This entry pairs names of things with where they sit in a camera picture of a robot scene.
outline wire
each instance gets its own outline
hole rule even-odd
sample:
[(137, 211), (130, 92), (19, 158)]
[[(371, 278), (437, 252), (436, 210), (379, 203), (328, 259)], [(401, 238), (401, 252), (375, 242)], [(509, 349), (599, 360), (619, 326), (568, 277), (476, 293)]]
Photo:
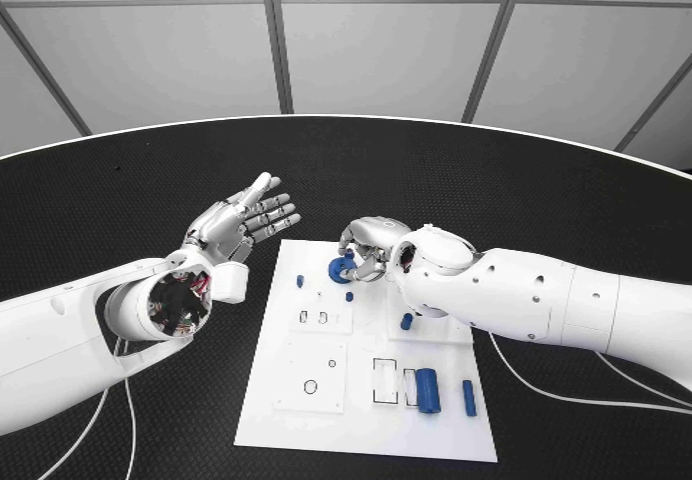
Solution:
[(692, 410), (688, 410), (685, 408), (676, 408), (676, 407), (665, 407), (664, 405), (652, 405), (649, 403), (633, 403), (633, 402), (612, 402), (607, 400), (587, 400), (584, 398), (570, 398), (570, 397), (563, 397), (561, 395), (555, 395), (554, 393), (550, 393), (540, 388), (537, 388), (516, 373), (515, 369), (512, 368), (512, 365), (508, 362), (508, 359), (505, 358), (505, 355), (502, 354), (501, 347), (498, 347), (498, 343), (495, 341), (495, 335), (489, 332), (491, 335), (491, 340), (493, 341), (495, 349), (498, 350), (498, 354), (501, 355), (502, 361), (505, 362), (505, 365), (509, 368), (509, 371), (515, 374), (515, 377), (519, 379), (519, 381), (538, 393), (545, 395), (547, 397), (554, 398), (555, 400), (563, 400), (564, 402), (573, 402), (573, 403), (584, 403), (587, 405), (607, 405), (612, 407), (632, 407), (632, 408), (645, 408), (649, 410), (664, 410), (666, 412), (675, 412), (675, 413), (684, 413), (685, 415), (692, 415)]
[[(126, 350), (123, 353), (127, 353), (129, 345), (130, 345), (130, 342), (126, 340)], [(127, 392), (127, 403), (130, 404), (130, 417), (133, 419), (133, 450), (130, 452), (130, 467), (127, 468), (127, 477), (126, 477), (126, 480), (130, 480), (130, 475), (133, 473), (133, 465), (134, 465), (134, 450), (137, 448), (137, 420), (134, 418), (133, 394), (130, 392), (129, 378), (126, 378), (126, 392)]]
[[(120, 338), (116, 342), (116, 348), (113, 349), (113, 354), (117, 355), (119, 354), (119, 348), (120, 348)], [(51, 474), (55, 472), (55, 470), (58, 470), (58, 467), (62, 465), (62, 463), (65, 462), (65, 460), (70, 458), (70, 456), (72, 455), (72, 452), (77, 450), (77, 447), (80, 446), (80, 444), (83, 443), (83, 440), (84, 440), (84, 437), (87, 436), (87, 434), (90, 433), (90, 430), (91, 430), (91, 427), (94, 426), (94, 422), (97, 421), (97, 418), (98, 418), (98, 414), (101, 413), (101, 407), (104, 406), (104, 403), (106, 403), (106, 397), (108, 396), (108, 389), (104, 390), (104, 394), (101, 395), (101, 401), (98, 402), (98, 407), (97, 407), (97, 411), (94, 412), (94, 415), (91, 417), (91, 420), (90, 420), (90, 423), (87, 425), (87, 428), (84, 429), (84, 432), (83, 434), (80, 435), (80, 438), (77, 439), (77, 442), (75, 444), (72, 445), (71, 449), (67, 451), (65, 455), (62, 456), (62, 458), (58, 460), (57, 464), (51, 467), (51, 469), (48, 470), (48, 472), (41, 476), (39, 480), (45, 480)]]
[(642, 382), (635, 380), (606, 359), (606, 357), (600, 354), (600, 352), (594, 352), (599, 355), (599, 358), (606, 362), (606, 365), (632, 382), (635, 385), (639, 385), (645, 390), (649, 390), (652, 393), (659, 395), (664, 398), (668, 398), (668, 400), (678, 402), (681, 405), (685, 405), (687, 407), (692, 408), (692, 403), (684, 402), (682, 400), (678, 400), (676, 398), (671, 397), (671, 395), (666, 395), (665, 393), (659, 392), (655, 390), (652, 387), (645, 385)]

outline robotic hand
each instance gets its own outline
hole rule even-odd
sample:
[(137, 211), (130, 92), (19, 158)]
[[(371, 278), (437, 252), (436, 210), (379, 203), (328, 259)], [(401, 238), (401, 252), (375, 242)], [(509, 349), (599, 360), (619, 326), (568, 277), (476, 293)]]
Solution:
[[(178, 352), (205, 325), (212, 300), (243, 302), (241, 262), (254, 245), (300, 221), (293, 204), (284, 205), (289, 195), (261, 201), (280, 182), (263, 173), (217, 202), (166, 259), (139, 260), (0, 303), (0, 435), (58, 414)], [(97, 319), (97, 301), (114, 287), (108, 328), (126, 340), (159, 341), (123, 356), (108, 351)]]
[(479, 253), (433, 225), (410, 231), (384, 217), (351, 223), (341, 255), (351, 242), (367, 262), (356, 271), (343, 270), (342, 278), (387, 274), (418, 315), (450, 315), (515, 340), (607, 353), (692, 390), (692, 286), (600, 272), (528, 252)]

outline blue object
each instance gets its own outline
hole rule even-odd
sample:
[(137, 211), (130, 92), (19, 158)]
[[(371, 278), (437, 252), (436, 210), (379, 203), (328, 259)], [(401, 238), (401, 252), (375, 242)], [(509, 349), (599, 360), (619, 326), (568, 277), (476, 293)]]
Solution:
[(356, 262), (354, 261), (354, 250), (346, 250), (346, 255), (343, 257), (336, 257), (329, 262), (329, 278), (336, 283), (349, 283), (351, 280), (346, 280), (339, 276), (342, 270), (351, 270), (352, 268), (358, 268)]
[(440, 413), (440, 391), (437, 390), (437, 373), (431, 368), (416, 371), (416, 388), (418, 390), (418, 411)]
[(401, 329), (408, 330), (411, 328), (411, 322), (414, 321), (414, 316), (407, 313), (401, 319)]
[(473, 397), (473, 383), (470, 380), (465, 380), (465, 403), (466, 403), (466, 415), (469, 417), (476, 416), (476, 398)]

